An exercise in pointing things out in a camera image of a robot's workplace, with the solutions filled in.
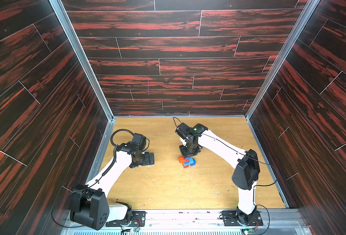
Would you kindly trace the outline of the light blue long lego brick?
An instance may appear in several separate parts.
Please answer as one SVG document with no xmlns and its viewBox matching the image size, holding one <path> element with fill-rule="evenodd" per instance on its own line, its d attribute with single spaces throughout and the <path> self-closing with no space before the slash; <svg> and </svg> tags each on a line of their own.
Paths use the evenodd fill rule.
<svg viewBox="0 0 346 235">
<path fill-rule="evenodd" d="M 187 162 L 184 162 L 183 165 L 190 165 L 190 161 L 191 161 L 191 158 Z"/>
</svg>

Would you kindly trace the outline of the red long lego brick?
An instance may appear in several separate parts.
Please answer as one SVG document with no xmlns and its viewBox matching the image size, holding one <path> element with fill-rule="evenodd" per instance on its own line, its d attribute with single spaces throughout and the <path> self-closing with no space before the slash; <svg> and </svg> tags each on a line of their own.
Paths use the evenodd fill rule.
<svg viewBox="0 0 346 235">
<path fill-rule="evenodd" d="M 184 158 L 184 157 L 179 157 L 178 158 L 178 160 L 179 160 L 179 163 L 184 163 L 184 162 L 187 162 L 188 161 L 188 159 L 186 159 L 186 158 Z"/>
</svg>

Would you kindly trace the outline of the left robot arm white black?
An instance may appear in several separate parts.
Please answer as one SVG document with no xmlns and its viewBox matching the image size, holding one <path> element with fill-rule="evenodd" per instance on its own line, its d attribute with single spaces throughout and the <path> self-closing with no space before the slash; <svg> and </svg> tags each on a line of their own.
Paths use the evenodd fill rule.
<svg viewBox="0 0 346 235">
<path fill-rule="evenodd" d="M 127 226 L 132 220 L 132 206 L 124 202 L 109 204 L 107 196 L 126 168 L 154 165 L 155 155 L 131 142 L 116 145 L 111 161 L 92 180 L 78 184 L 71 193 L 70 220 L 94 230 L 117 224 Z"/>
</svg>

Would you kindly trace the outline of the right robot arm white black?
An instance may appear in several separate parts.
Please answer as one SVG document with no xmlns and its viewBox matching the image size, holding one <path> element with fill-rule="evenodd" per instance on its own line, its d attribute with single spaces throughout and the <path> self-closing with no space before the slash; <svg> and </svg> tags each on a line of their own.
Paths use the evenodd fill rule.
<svg viewBox="0 0 346 235">
<path fill-rule="evenodd" d="M 194 157 L 206 148 L 234 168 L 232 181 L 238 188 L 237 211 L 244 216 L 253 214 L 256 211 L 255 186 L 260 173 L 257 153 L 226 142 L 200 123 L 194 127 L 181 123 L 175 132 L 182 142 L 179 149 L 184 158 Z"/>
</svg>

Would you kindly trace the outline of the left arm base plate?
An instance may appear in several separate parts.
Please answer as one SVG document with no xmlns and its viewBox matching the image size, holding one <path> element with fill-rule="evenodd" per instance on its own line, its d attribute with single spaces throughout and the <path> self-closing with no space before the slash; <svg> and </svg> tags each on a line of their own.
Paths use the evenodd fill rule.
<svg viewBox="0 0 346 235">
<path fill-rule="evenodd" d="M 146 211 L 135 211 L 132 210 L 129 215 L 127 215 L 122 220 L 113 220 L 105 224 L 106 227 L 144 227 L 146 223 Z"/>
</svg>

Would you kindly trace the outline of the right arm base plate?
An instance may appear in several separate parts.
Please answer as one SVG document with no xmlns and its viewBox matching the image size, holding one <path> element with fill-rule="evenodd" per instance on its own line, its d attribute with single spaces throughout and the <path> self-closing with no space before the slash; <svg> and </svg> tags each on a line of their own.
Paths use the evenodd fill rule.
<svg viewBox="0 0 346 235">
<path fill-rule="evenodd" d="M 239 209 L 235 211 L 221 211 L 220 219 L 225 226 L 262 226 L 263 221 L 259 211 L 254 209 L 251 214 L 246 214 Z"/>
</svg>

